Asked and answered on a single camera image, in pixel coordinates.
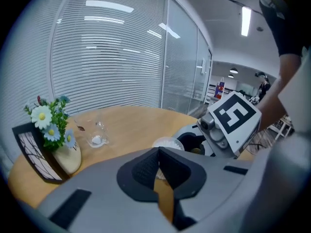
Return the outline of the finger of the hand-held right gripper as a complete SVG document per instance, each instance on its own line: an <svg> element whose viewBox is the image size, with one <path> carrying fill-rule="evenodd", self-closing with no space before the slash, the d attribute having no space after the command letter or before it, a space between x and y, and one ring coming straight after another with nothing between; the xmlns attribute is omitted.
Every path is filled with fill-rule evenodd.
<svg viewBox="0 0 311 233"><path fill-rule="evenodd" d="M187 125L178 130L174 135L183 145L200 145L205 137L197 125Z"/></svg>
<svg viewBox="0 0 311 233"><path fill-rule="evenodd" d="M186 152L191 152L199 155L216 156L210 148L206 148L202 143L187 143L184 145L184 149Z"/></svg>

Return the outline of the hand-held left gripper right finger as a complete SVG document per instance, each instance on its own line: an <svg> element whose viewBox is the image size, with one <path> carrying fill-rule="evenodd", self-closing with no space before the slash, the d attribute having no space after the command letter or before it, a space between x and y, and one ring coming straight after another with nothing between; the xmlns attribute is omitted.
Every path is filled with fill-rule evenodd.
<svg viewBox="0 0 311 233"><path fill-rule="evenodd" d="M172 188L172 222L160 232L239 232L247 201L239 198L248 161L159 148L159 167Z"/></svg>

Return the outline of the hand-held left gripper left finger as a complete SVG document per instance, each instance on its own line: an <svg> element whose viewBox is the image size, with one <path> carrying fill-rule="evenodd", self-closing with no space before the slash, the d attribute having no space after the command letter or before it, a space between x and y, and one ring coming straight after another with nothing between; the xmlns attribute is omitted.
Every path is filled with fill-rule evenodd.
<svg viewBox="0 0 311 233"><path fill-rule="evenodd" d="M88 166L48 194L38 211L51 219L76 190L83 190L90 195L69 224L71 233L173 233L175 227L157 202L135 201L117 183L119 168L146 152L139 150Z"/></svg>

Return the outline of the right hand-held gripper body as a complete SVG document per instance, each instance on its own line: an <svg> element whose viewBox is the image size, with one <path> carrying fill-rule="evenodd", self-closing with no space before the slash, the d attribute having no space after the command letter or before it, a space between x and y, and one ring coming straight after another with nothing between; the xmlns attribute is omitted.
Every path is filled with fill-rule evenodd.
<svg viewBox="0 0 311 233"><path fill-rule="evenodd" d="M232 91L207 108L198 127L216 157L239 157L259 131L261 112Z"/></svg>

